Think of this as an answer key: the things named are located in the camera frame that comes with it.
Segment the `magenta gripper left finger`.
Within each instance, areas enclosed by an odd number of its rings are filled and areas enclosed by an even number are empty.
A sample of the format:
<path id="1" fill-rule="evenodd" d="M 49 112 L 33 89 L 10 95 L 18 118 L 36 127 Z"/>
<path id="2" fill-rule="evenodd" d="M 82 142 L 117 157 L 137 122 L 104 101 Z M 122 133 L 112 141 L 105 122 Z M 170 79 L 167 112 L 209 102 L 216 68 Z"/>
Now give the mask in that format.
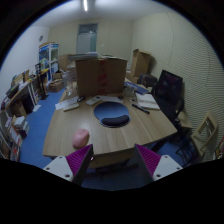
<path id="1" fill-rule="evenodd" d="M 57 156 L 44 167 L 44 170 L 76 185 L 81 185 L 92 157 L 93 145 L 90 144 L 68 156 Z"/>

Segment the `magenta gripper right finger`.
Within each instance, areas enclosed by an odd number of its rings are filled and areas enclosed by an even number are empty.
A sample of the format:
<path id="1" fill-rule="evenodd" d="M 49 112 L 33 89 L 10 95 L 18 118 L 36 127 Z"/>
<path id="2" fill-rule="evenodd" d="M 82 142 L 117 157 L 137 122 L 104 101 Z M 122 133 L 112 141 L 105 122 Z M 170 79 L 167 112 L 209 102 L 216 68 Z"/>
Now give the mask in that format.
<path id="1" fill-rule="evenodd" d="M 172 173 L 180 171 L 182 166 L 173 160 L 169 155 L 162 155 L 136 144 L 134 152 L 143 169 L 154 180 L 160 180 Z"/>

